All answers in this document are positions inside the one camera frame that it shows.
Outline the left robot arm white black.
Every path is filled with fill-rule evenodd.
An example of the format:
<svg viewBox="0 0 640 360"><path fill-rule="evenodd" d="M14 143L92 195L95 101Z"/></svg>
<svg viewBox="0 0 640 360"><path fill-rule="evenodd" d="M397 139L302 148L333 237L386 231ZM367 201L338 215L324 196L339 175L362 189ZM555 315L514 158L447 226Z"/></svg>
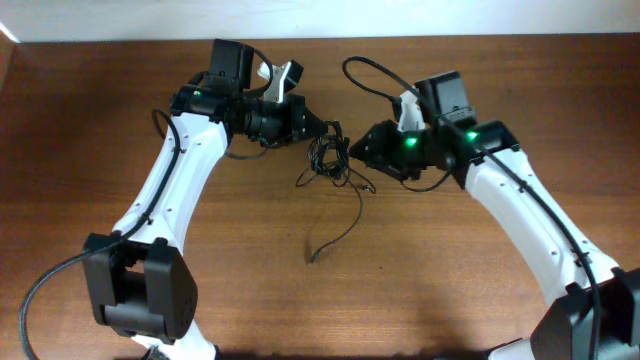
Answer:
<svg viewBox="0 0 640 360"><path fill-rule="evenodd" d="M295 60L258 70L259 50L217 39L209 68L173 94L168 129L135 201L108 235L91 234L83 261L96 322L143 345L148 359L217 359L219 349L194 317L198 288L184 260L199 197L231 140L244 135L277 149L323 135L327 125L294 93L304 68Z"/></svg>

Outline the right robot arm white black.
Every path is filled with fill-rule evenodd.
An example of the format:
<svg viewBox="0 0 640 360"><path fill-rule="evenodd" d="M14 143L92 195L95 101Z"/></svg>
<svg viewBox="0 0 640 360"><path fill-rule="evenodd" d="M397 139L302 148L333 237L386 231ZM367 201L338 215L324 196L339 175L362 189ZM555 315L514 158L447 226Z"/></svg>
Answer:
<svg viewBox="0 0 640 360"><path fill-rule="evenodd" d="M460 74L415 83L393 108L350 156L400 182L430 167L454 177L506 232L548 305L530 336L479 358L638 358L639 272L623 270L580 231L502 122L477 121Z"/></svg>

